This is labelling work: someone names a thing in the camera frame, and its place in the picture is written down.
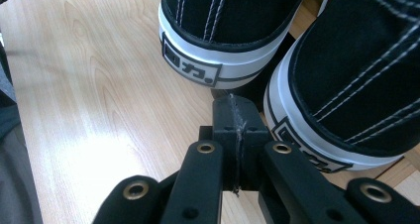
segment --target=metal ring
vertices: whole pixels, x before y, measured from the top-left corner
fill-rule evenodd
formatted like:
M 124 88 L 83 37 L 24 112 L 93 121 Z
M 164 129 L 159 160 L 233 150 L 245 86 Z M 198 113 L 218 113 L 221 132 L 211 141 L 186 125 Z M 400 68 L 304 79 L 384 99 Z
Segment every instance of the metal ring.
M 198 147 L 197 147 L 197 151 L 199 152 L 199 153 L 202 153 L 202 154 L 209 154 L 209 153 L 212 153 L 212 152 L 214 152 L 214 150 L 215 150 L 216 148 L 213 146 L 213 145 L 211 145 L 211 144 L 206 144 L 206 143 L 204 143 L 204 144 L 200 144 L 200 145 L 198 145 Z
M 287 145 L 281 144 L 281 143 L 277 143 L 274 146 L 272 146 L 272 149 L 280 154 L 289 154 L 291 153 L 291 148 Z
M 145 181 L 133 181 L 124 188 L 123 195 L 129 200 L 137 200 L 149 192 L 149 185 Z
M 361 185 L 361 192 L 373 201 L 388 203 L 392 200 L 392 196 L 383 188 L 370 183 Z

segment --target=shoe logo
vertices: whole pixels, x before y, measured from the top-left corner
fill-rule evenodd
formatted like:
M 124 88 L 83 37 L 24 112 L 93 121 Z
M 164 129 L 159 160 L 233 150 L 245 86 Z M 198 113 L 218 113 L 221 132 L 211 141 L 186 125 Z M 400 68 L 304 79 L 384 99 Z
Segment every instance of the shoe logo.
M 185 55 L 162 35 L 162 55 L 166 62 L 182 76 L 208 87 L 214 87 L 222 64 L 206 63 Z
M 351 168 L 352 164 L 342 163 L 331 160 L 309 147 L 294 131 L 287 117 L 282 119 L 273 129 L 275 136 L 284 142 L 289 142 L 306 156 L 317 169 L 323 172 L 337 172 L 343 169 Z

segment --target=white rubber sole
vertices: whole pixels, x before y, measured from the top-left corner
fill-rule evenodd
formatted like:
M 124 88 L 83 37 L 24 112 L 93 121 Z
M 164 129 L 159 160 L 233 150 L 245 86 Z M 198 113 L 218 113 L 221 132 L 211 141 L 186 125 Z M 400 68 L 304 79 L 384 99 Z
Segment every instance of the white rubber sole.
M 255 78 L 268 64 L 286 36 L 290 24 L 271 43 L 245 53 L 225 53 L 194 46 L 180 37 L 158 7 L 159 36 L 162 55 L 169 65 L 185 78 L 196 83 L 230 89 Z
M 275 69 L 264 95 L 265 118 L 276 138 L 297 145 L 312 164 L 325 172 L 375 168 L 401 158 L 369 157 L 342 150 L 324 140 L 307 124 L 294 102 L 288 82 L 290 58 L 298 41 Z

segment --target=light wood surface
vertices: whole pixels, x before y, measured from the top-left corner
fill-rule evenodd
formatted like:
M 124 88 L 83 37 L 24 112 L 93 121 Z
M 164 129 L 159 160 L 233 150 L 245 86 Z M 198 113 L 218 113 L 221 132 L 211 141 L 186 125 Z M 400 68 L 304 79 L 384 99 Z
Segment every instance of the light wood surface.
M 293 36 L 315 20 L 320 2 L 304 1 Z M 210 90 L 183 79 L 160 55 L 158 3 L 10 0 L 0 6 L 45 223 L 90 223 L 118 182 L 135 174 L 169 176 L 199 126 L 211 125 Z M 326 176 L 342 187 L 354 177 L 378 177 L 415 195 L 410 187 L 418 186 L 419 154 L 392 167 Z M 264 223 L 256 193 L 224 193 L 223 201 L 222 223 Z

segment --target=sneaker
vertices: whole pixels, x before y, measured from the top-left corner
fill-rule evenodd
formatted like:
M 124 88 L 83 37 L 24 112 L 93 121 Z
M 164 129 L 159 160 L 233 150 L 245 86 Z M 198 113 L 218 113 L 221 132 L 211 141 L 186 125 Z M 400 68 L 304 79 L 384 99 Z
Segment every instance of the sneaker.
M 374 168 L 420 142 L 420 0 L 332 0 L 274 71 L 268 125 L 320 170 Z
M 301 0 L 161 0 L 162 55 L 179 74 L 218 89 L 255 78 L 275 54 Z

